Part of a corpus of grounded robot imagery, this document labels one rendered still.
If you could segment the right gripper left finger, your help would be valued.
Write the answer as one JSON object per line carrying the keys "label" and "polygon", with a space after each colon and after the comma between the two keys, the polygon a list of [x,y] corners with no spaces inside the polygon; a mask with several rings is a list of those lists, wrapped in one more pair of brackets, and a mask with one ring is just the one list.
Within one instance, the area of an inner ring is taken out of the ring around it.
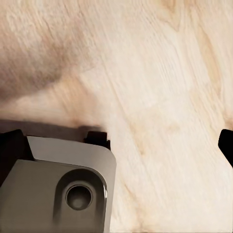
{"label": "right gripper left finger", "polygon": [[0,187],[25,149],[21,129],[0,134]]}

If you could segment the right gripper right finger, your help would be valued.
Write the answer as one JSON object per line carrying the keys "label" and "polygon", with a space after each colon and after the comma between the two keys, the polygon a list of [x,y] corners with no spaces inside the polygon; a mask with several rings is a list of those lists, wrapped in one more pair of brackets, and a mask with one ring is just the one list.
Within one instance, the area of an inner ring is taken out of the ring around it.
{"label": "right gripper right finger", "polygon": [[218,147],[233,167],[233,131],[222,129],[218,140]]}

